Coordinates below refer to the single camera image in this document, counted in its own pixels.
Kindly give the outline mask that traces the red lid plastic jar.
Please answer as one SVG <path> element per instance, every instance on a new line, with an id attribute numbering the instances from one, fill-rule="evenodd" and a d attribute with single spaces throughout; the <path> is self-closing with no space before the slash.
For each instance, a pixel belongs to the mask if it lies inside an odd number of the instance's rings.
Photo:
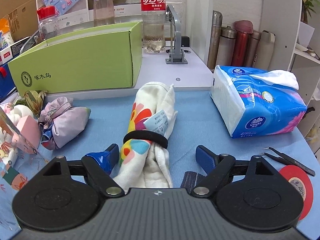
<path id="1" fill-rule="evenodd" d="M 43 41 L 60 35 L 60 27 L 55 13 L 54 6 L 42 7 L 37 10 L 39 33 Z"/>

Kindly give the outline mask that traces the blue tissue pack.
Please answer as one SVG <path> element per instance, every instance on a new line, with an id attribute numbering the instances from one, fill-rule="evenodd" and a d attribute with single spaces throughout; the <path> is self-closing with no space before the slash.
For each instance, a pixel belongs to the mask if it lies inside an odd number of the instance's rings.
<path id="1" fill-rule="evenodd" d="M 217 65 L 210 97 L 232 138 L 292 132 L 307 106 L 292 72 Z"/>

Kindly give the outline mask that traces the white shelf unit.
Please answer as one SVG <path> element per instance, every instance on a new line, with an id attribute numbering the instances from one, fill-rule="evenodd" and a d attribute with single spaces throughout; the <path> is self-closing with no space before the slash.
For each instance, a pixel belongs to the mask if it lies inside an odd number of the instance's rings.
<path id="1" fill-rule="evenodd" d="M 282 69 L 293 72 L 299 83 L 299 94 L 309 107 L 298 129 L 307 136 L 319 118 L 319 101 L 312 96 L 319 84 L 319 61 L 296 49 L 302 0 L 263 0 L 260 29 L 275 34 L 274 51 L 269 70 Z"/>

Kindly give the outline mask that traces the short steel thermos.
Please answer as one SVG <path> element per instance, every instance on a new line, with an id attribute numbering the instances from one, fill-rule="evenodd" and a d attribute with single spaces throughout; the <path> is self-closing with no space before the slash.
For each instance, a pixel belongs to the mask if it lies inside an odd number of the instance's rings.
<path id="1" fill-rule="evenodd" d="M 236 39 L 236 30 L 230 26 L 221 28 L 216 65 L 230 66 Z"/>

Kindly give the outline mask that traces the pink lid glass jar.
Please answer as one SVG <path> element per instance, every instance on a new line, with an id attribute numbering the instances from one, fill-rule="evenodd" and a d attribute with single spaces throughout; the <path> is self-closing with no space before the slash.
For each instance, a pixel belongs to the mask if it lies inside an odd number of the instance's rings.
<path id="1" fill-rule="evenodd" d="M 113 0 L 93 0 L 94 26 L 114 24 Z"/>

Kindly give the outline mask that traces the red tape roll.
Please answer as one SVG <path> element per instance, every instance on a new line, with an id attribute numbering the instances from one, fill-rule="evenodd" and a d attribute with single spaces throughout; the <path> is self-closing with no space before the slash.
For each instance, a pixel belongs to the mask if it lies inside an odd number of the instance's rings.
<path id="1" fill-rule="evenodd" d="M 303 209 L 299 220 L 303 220 L 310 212 L 313 204 L 313 187 L 307 173 L 295 165 L 287 165 L 279 173 L 299 192 L 303 198 Z"/>

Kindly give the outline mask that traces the black white small box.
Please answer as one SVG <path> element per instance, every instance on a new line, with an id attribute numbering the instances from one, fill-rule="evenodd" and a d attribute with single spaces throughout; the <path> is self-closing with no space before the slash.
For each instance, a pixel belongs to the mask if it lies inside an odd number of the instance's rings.
<path id="1" fill-rule="evenodd" d="M 20 54 L 21 48 L 28 41 L 29 38 L 30 37 L 27 36 L 27 37 L 15 42 L 14 44 L 8 46 L 7 48 L 2 49 L 0 52 L 0 54 L 1 54 L 0 64 L 1 65 L 6 64 L 11 59 L 17 57 Z"/>

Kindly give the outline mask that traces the white pink rolled sock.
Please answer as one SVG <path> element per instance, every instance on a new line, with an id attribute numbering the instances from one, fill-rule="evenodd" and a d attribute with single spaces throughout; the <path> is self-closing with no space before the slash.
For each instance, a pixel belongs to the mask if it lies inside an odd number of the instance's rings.
<path id="1" fill-rule="evenodd" d="M 12 104 L 6 103 L 1 105 L 1 109 L 6 113 L 14 125 L 17 125 L 25 116 L 34 117 L 33 112 L 25 105 L 13 106 Z"/>

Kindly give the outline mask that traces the red thermos flask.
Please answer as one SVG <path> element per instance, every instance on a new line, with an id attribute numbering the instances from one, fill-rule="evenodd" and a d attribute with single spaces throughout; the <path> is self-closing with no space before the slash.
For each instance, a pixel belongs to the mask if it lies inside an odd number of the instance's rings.
<path id="1" fill-rule="evenodd" d="M 236 30 L 236 38 L 231 66 L 240 67 L 244 64 L 247 46 L 253 34 L 253 23 L 249 20 L 236 21 L 234 22 L 234 29 Z"/>

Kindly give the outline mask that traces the beige thermos flask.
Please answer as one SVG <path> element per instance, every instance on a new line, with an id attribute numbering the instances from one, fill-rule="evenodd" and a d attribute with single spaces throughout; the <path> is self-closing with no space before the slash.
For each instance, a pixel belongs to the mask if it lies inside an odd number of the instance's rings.
<path id="1" fill-rule="evenodd" d="M 254 68 L 268 70 L 274 51 L 275 40 L 276 36 L 274 33 L 263 30 L 253 61 Z"/>

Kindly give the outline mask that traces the pink sponge block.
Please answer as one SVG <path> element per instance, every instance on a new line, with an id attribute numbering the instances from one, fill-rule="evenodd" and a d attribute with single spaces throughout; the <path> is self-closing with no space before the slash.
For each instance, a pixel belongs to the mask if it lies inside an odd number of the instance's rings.
<path id="1" fill-rule="evenodd" d="M 38 122 L 32 116 L 24 116 L 17 123 L 17 129 L 27 139 L 33 148 L 37 149 L 40 144 L 41 132 Z"/>

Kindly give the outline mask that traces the cardboard sheet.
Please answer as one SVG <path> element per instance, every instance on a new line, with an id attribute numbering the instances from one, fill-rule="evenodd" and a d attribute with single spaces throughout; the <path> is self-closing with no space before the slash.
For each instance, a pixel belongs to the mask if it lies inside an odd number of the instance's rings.
<path id="1" fill-rule="evenodd" d="M 36 0 L 1 0 L 1 18 L 9 21 L 14 41 L 33 35 L 38 30 Z"/>

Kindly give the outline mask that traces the grey metal bracket stand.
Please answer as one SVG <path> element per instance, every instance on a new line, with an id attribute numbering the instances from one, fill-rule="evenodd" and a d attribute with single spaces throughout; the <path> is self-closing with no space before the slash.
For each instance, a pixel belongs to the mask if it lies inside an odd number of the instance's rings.
<path id="1" fill-rule="evenodd" d="M 169 57 L 165 59 L 166 64 L 187 64 L 185 52 L 182 48 L 181 22 L 173 5 L 166 8 L 166 17 L 170 22 L 170 49 Z"/>

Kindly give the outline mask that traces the green zongzi tassel ornament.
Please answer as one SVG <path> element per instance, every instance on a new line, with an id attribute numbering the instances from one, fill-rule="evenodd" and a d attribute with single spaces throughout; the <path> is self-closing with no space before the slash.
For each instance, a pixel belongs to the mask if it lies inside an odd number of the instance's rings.
<path id="1" fill-rule="evenodd" d="M 28 90 L 21 99 L 18 99 L 14 105 L 27 106 L 38 118 L 43 109 L 44 99 L 47 95 L 46 90 Z"/>

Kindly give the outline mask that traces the black tweezers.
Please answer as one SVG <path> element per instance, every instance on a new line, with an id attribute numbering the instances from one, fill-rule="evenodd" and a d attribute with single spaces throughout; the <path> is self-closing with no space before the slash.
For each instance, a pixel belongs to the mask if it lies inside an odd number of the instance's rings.
<path id="1" fill-rule="evenodd" d="M 305 166 L 304 164 L 300 163 L 299 161 L 297 161 L 296 159 L 293 159 L 292 157 L 290 157 L 289 155 L 283 153 L 283 152 L 279 152 L 278 150 L 272 148 L 272 147 L 267 147 L 265 148 L 265 150 L 271 150 L 272 152 L 274 152 L 276 155 L 272 155 L 270 153 L 264 152 L 261 155 L 265 155 L 269 158 L 271 158 L 274 161 L 277 161 L 281 164 L 284 165 L 295 165 L 299 168 L 301 168 L 304 172 L 306 172 L 307 174 L 311 175 L 311 176 L 315 176 L 316 173 L 314 170 L 312 170 L 311 168 Z"/>

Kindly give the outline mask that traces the cola bottle red cap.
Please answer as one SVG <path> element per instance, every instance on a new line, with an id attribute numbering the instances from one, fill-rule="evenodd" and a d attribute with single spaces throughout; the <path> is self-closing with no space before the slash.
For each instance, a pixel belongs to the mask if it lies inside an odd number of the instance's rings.
<path id="1" fill-rule="evenodd" d="M 143 21 L 143 48 L 147 53 L 165 49 L 164 22 L 166 0 L 140 0 Z"/>

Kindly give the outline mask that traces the floral white towel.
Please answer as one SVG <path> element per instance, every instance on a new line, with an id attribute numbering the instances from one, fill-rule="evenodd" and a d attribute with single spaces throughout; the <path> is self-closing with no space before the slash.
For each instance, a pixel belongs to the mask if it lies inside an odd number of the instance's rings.
<path id="1" fill-rule="evenodd" d="M 130 188 L 171 188 L 168 139 L 177 111 L 173 85 L 149 82 L 136 93 L 127 134 L 120 150 L 120 169 L 114 181 Z"/>

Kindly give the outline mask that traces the green cardboard box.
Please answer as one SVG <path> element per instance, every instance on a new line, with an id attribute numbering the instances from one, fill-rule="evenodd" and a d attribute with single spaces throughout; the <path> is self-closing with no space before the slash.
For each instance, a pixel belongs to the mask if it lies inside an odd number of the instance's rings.
<path id="1" fill-rule="evenodd" d="M 142 64 L 142 26 L 127 22 L 50 38 L 8 63 L 18 92 L 131 88 Z"/>

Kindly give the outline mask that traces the pink purple cloth bundle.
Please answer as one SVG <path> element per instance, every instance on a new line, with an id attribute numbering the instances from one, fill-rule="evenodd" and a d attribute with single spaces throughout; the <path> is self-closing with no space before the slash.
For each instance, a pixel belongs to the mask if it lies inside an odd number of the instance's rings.
<path id="1" fill-rule="evenodd" d="M 89 108 L 74 107 L 73 99 L 65 96 L 47 103 L 38 119 L 41 145 L 48 150 L 62 148 L 86 128 L 90 114 Z"/>

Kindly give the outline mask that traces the steel thermos flask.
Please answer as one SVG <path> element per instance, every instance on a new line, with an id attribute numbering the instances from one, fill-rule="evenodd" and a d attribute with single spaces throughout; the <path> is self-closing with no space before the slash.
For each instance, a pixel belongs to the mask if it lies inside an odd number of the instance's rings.
<path id="1" fill-rule="evenodd" d="M 208 51 L 207 67 L 214 70 L 216 66 L 217 52 L 219 49 L 221 27 L 222 27 L 222 14 L 219 11 L 213 10 L 212 15 L 212 28 L 210 34 L 210 44 Z"/>

